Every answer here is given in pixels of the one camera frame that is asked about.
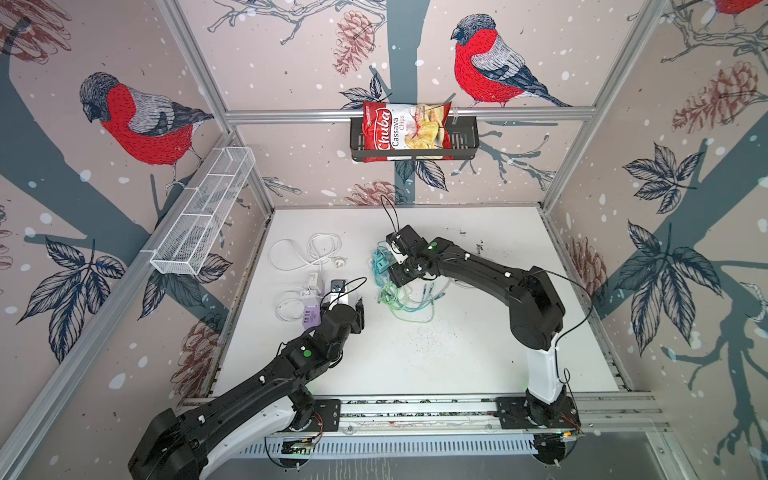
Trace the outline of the purple power socket strip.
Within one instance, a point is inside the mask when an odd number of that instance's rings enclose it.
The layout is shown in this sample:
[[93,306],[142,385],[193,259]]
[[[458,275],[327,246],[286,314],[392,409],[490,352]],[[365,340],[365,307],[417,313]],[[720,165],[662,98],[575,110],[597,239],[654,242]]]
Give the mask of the purple power socket strip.
[[304,307],[302,326],[305,330],[318,327],[321,321],[321,307],[318,304],[306,305]]

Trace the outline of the white power strip blue outlets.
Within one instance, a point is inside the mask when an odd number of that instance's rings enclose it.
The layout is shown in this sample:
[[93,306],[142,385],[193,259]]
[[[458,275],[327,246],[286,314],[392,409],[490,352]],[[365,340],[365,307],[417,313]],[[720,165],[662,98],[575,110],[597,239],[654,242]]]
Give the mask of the white power strip blue outlets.
[[372,253],[372,272],[374,274],[374,280],[379,287],[382,287],[389,282],[388,269],[392,264],[392,261],[393,256],[386,248],[377,248]]

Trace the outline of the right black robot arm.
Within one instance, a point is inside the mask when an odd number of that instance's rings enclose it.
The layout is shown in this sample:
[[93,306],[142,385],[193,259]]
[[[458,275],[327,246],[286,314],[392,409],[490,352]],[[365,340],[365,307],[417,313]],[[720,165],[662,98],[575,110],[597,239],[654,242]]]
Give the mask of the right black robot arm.
[[386,243],[400,256],[388,267],[396,286],[442,276],[466,283],[507,307],[511,334],[527,348],[526,419],[539,427],[561,420],[569,406],[559,377],[556,341],[566,310],[548,273],[539,267],[523,270],[495,263],[442,237],[428,241],[409,225],[388,234]]

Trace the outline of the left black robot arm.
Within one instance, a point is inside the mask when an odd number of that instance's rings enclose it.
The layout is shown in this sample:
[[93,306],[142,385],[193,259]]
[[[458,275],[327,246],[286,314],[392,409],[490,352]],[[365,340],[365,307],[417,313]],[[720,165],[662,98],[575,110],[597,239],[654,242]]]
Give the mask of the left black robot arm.
[[257,373],[179,415],[168,408],[147,426],[128,461],[133,479],[206,479],[250,444],[311,423],[307,385],[337,365],[364,329],[362,300],[334,305],[320,324],[285,343]]

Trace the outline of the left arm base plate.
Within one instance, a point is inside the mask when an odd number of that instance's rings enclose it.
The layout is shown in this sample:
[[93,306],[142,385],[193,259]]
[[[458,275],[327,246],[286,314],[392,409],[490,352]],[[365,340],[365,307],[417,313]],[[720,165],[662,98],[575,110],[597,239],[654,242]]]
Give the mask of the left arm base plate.
[[327,433],[339,430],[341,401],[339,399],[314,399],[293,405],[295,416],[285,432]]

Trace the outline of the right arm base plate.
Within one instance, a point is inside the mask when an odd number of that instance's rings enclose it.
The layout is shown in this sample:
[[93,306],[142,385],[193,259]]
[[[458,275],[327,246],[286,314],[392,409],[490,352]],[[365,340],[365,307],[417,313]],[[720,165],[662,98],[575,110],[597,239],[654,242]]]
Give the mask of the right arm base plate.
[[543,403],[535,397],[497,397],[495,405],[496,417],[503,430],[581,429],[577,407],[567,395],[552,404]]

